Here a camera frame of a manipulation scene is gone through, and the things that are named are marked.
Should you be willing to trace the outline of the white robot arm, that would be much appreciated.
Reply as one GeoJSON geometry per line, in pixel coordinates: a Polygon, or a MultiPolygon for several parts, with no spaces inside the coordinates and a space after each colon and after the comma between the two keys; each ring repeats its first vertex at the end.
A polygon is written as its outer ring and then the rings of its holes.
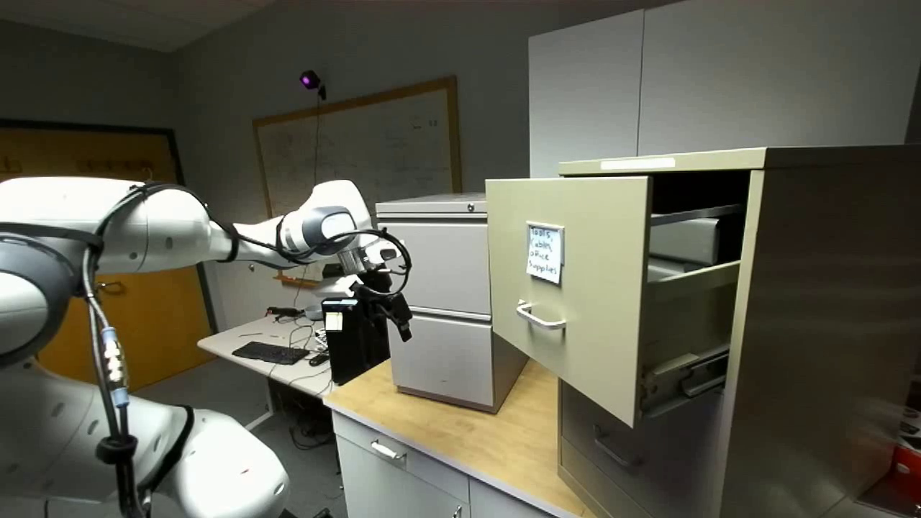
{"type": "Polygon", "coordinates": [[[408,321],[407,245],[379,230],[348,177],[259,223],[225,223],[188,189],[130,177],[0,181],[0,491],[115,501],[149,518],[155,494],[188,518],[283,518],[287,472],[238,419],[136,396],[106,318],[100,273],[201,262],[273,269],[335,263],[408,321]]]}

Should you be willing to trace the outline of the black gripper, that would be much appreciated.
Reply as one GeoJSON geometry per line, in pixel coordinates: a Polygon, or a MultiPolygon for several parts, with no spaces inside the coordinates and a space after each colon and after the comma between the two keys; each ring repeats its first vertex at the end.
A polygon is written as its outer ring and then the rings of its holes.
{"type": "Polygon", "coordinates": [[[411,275],[408,246],[388,230],[356,232],[359,285],[374,309],[385,317],[402,341],[411,340],[411,308],[402,295],[411,275]]]}

